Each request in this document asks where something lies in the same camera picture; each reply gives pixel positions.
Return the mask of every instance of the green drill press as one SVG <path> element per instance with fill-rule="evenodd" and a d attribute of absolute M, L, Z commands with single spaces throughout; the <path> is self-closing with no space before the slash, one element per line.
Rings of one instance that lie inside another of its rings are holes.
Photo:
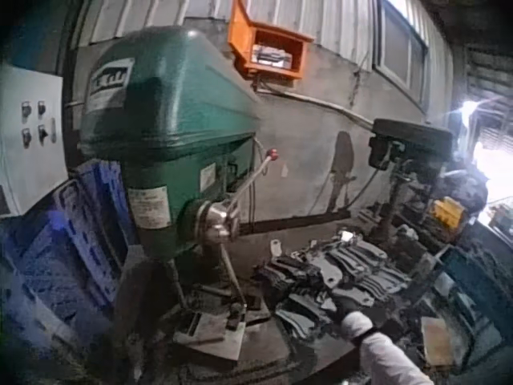
<path fill-rule="evenodd" d="M 233 314 L 188 311 L 191 328 L 177 332 L 175 341 L 233 360 L 246 302 L 224 244 L 238 234 L 238 200 L 277 158 L 267 152 L 252 172 L 258 107 L 259 99 L 200 32 L 150 28 L 119 40 L 96 63 L 81 127 L 84 154 L 121 163 L 144 251 L 165 262 L 183 309 L 188 304 L 175 259 L 197 243 L 220 249 L 239 301 L 236 322 Z"/>

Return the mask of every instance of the yellow container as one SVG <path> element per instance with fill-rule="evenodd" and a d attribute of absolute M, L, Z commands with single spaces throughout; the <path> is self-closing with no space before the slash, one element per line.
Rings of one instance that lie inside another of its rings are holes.
<path fill-rule="evenodd" d="M 451 230 L 456 230 L 462 219 L 465 208 L 450 197 L 444 197 L 441 201 L 434 201 L 431 212 Z"/>

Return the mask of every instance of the orange wall box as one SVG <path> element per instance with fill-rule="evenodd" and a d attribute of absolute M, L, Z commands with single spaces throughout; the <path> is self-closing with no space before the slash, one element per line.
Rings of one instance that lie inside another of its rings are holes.
<path fill-rule="evenodd" d="M 235 67 L 246 78 L 256 73 L 303 77 L 311 36 L 249 19 L 242 0 L 233 0 L 228 43 L 235 53 Z"/>

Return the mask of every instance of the window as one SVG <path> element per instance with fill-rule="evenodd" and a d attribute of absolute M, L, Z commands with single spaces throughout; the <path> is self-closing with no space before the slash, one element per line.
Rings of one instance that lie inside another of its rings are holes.
<path fill-rule="evenodd" d="M 427 47 L 394 6 L 387 0 L 380 4 L 375 66 L 424 109 Z"/>

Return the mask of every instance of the red handle knob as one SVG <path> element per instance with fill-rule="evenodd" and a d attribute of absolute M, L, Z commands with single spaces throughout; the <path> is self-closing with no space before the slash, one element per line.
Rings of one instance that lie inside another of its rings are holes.
<path fill-rule="evenodd" d="M 267 154 L 265 155 L 270 156 L 272 161 L 278 159 L 278 151 L 275 148 L 267 150 Z"/>

